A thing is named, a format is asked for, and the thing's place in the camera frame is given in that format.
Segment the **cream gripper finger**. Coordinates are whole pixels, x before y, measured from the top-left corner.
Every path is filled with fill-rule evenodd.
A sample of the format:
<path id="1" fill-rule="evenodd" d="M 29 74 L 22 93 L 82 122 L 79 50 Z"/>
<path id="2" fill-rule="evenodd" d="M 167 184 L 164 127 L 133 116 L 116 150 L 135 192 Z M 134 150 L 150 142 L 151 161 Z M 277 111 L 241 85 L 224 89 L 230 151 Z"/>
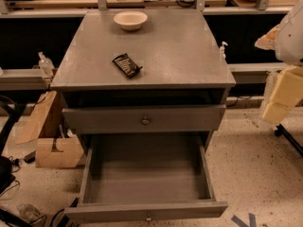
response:
<path id="1" fill-rule="evenodd" d="M 277 75 L 274 91 L 261 118 L 269 123 L 278 124 L 302 99 L 303 68 L 290 66 Z"/>

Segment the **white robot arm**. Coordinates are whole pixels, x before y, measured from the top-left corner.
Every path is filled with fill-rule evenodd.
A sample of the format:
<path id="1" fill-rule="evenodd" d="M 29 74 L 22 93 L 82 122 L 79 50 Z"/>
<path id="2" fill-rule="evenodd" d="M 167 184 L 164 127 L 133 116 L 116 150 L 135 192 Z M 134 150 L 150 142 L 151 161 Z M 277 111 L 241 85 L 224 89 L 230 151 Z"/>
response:
<path id="1" fill-rule="evenodd" d="M 277 75 L 262 119 L 280 123 L 303 99 L 303 0 L 298 0 L 281 22 L 255 42 L 255 47 L 274 50 L 276 58 L 289 64 Z"/>

